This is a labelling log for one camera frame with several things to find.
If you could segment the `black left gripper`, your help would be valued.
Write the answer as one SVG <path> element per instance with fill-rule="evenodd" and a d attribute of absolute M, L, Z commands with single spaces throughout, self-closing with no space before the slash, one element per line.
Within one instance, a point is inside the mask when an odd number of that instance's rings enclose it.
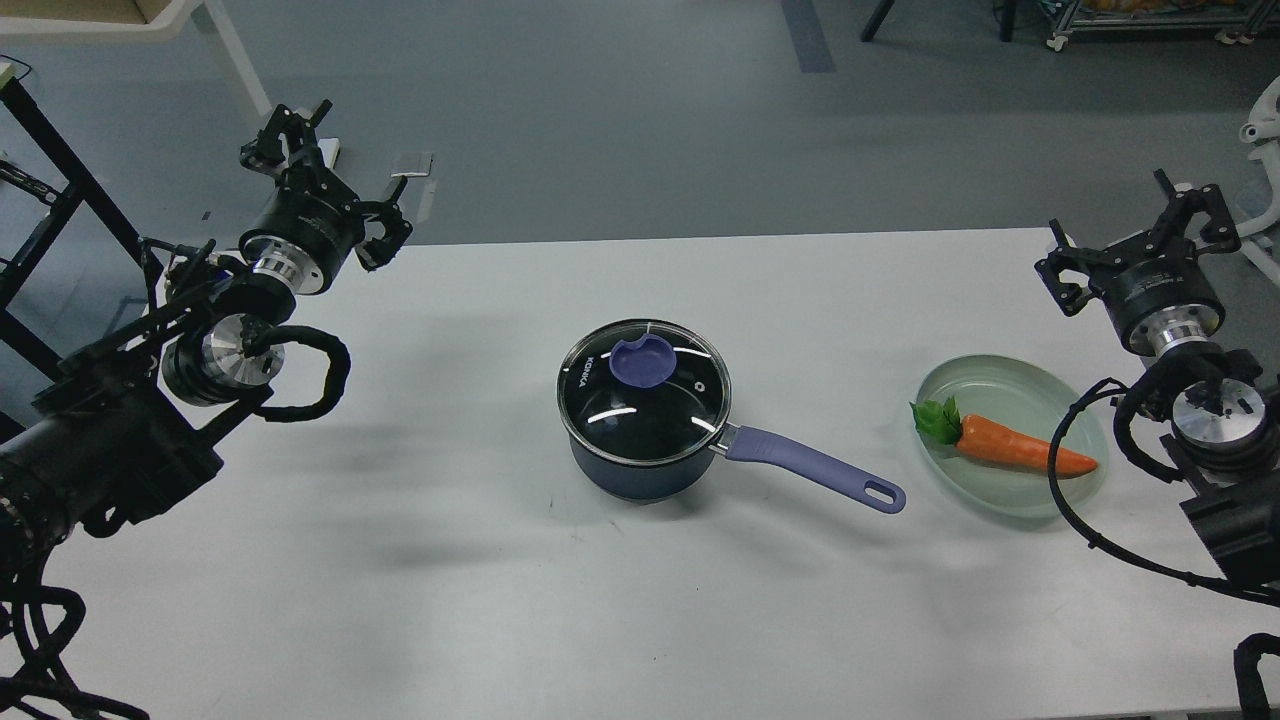
<path fill-rule="evenodd" d="M 310 114 L 278 105 L 256 136 L 239 149 L 239 164 L 274 181 L 332 181 L 316 128 L 332 110 L 324 99 Z M 321 183 L 307 190 L 280 186 L 239 238 L 252 272 L 283 282 L 292 293 L 329 291 L 355 250 L 362 269 L 387 266 L 413 225 L 397 201 L 358 201 L 349 187 Z M 365 237 L 372 223 L 380 234 Z"/>

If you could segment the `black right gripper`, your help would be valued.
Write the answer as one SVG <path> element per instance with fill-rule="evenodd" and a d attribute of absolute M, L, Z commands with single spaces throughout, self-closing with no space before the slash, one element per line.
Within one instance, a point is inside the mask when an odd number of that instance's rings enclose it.
<path fill-rule="evenodd" d="M 1053 246 L 1034 265 L 1062 315 L 1076 316 L 1100 300 L 1121 346 L 1142 357 L 1217 333 L 1225 309 L 1196 261 L 1242 249 L 1220 187 L 1175 186 L 1164 168 L 1153 177 L 1167 200 L 1152 225 L 1152 254 L 1160 258 L 1126 269 L 1121 252 L 1075 246 L 1053 218 Z"/>

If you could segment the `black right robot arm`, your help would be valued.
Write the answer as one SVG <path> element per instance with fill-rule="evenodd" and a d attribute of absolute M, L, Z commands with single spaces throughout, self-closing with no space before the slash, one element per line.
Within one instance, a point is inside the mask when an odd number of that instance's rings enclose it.
<path fill-rule="evenodd" d="M 1120 345 L 1149 366 L 1138 380 L 1094 383 L 1066 411 L 1048 451 L 1050 493 L 1060 515 L 1093 550 L 1192 588 L 1277 605 L 1277 388 L 1260 387 L 1252 352 L 1213 341 L 1226 310 L 1201 268 L 1206 255 L 1240 251 L 1236 223 L 1216 184 L 1155 178 L 1166 206 L 1147 231 L 1106 249 L 1080 249 L 1059 222 L 1055 245 L 1036 264 L 1066 316 L 1097 300 Z M 1114 405 L 1121 455 L 1157 480 L 1183 483 L 1185 519 L 1219 569 L 1216 577 L 1178 570 L 1106 538 L 1083 520 L 1059 480 L 1060 445 L 1092 404 Z"/>

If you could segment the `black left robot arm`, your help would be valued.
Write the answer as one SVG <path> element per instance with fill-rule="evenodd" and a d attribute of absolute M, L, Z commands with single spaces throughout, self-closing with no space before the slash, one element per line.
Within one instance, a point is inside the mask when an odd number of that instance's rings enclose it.
<path fill-rule="evenodd" d="M 142 719 L 133 705 L 81 689 L 63 652 L 86 618 L 74 591 L 47 585 L 54 548 L 76 528 L 105 538 L 156 518 L 209 483 L 241 423 L 314 421 L 346 392 L 352 361 L 335 336 L 291 322 L 303 296 L 329 291 L 355 258 L 367 272 L 404 246 L 408 183 L 361 199 L 326 160 L 311 111 L 280 105 L 239 150 L 274 183 L 237 252 L 138 238 L 151 290 L 137 320 L 63 359 L 35 398 L 38 421 L 3 443 L 3 637 L 20 666 L 3 708 L 45 717 L 36 700 L 77 719 Z"/>

